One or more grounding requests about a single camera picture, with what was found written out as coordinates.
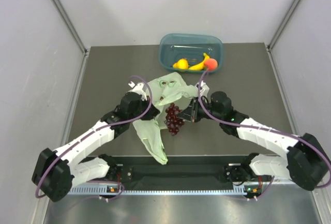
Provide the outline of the orange peach fruit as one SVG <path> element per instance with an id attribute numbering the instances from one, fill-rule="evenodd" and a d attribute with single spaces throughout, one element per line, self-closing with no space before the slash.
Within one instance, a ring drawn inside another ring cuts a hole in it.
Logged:
<path id="1" fill-rule="evenodd" d="M 207 71 L 213 71 L 218 68 L 218 62 L 214 58 L 208 58 L 204 61 L 204 69 Z"/>

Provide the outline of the yellow banana fruit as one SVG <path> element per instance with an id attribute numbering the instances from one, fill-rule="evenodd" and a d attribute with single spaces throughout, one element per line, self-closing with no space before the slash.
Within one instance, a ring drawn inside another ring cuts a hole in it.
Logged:
<path id="1" fill-rule="evenodd" d="M 190 66 L 188 68 L 188 70 L 193 70 L 193 71 L 203 70 L 204 67 L 205 67 L 204 62 L 210 58 L 210 56 L 207 53 L 203 53 L 203 56 L 204 56 L 204 58 L 203 58 L 203 60 L 200 63 L 198 63 L 198 64 L 196 64 L 194 66 Z"/>

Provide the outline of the light green plastic bag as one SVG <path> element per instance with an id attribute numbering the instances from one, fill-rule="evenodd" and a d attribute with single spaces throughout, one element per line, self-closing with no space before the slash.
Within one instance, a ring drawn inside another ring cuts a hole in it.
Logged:
<path id="1" fill-rule="evenodd" d="M 186 108 L 191 98 L 198 96 L 198 89 L 194 84 L 186 84 L 177 72 L 153 79 L 148 82 L 148 85 L 152 90 L 153 105 L 160 113 L 149 121 L 137 120 L 133 122 L 133 126 L 148 153 L 158 163 L 166 165 L 168 158 L 160 133 L 161 130 L 167 128 L 164 123 L 166 107 L 174 103 L 180 109 Z"/>

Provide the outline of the dark red grape bunch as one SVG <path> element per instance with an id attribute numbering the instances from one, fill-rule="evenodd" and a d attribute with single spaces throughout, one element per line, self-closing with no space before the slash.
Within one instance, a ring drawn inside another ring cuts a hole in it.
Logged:
<path id="1" fill-rule="evenodd" d="M 175 103 L 171 103 L 165 109 L 166 111 L 166 119 L 164 121 L 169 133 L 172 136 L 178 134 L 179 129 L 184 125 L 184 121 L 178 117 L 178 115 L 182 112 L 179 106 L 175 105 Z"/>

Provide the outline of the yellow lemon fruit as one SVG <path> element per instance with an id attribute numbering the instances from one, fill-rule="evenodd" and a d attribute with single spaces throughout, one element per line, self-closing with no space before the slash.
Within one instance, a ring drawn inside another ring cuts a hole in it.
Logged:
<path id="1" fill-rule="evenodd" d="M 188 61 L 185 58 L 181 58 L 176 63 L 173 64 L 173 68 L 180 70 L 187 70 L 189 68 Z"/>

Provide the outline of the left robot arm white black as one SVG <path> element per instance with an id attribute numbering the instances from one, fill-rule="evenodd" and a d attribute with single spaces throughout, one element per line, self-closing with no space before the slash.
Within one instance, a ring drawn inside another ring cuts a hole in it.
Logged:
<path id="1" fill-rule="evenodd" d="M 36 198 L 48 197 L 52 202 L 64 198 L 72 187 L 103 177 L 111 181 L 117 168 L 106 156 L 88 162 L 84 159 L 104 144 L 126 132 L 137 120 L 149 121 L 159 114 L 152 93 L 127 92 L 119 105 L 105 114 L 92 128 L 71 142 L 54 150 L 40 152 L 32 175 Z"/>

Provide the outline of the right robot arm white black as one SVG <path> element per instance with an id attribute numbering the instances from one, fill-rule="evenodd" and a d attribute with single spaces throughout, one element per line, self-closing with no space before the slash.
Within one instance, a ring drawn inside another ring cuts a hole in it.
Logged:
<path id="1" fill-rule="evenodd" d="M 226 134 L 273 152 L 273 156 L 252 153 L 244 160 L 241 173 L 249 181 L 260 175 L 282 177 L 313 191 L 330 172 L 330 159 L 315 136 L 300 137 L 262 125 L 235 110 L 224 92 L 212 93 L 210 100 L 192 99 L 178 117 L 192 123 L 203 118 L 217 121 Z"/>

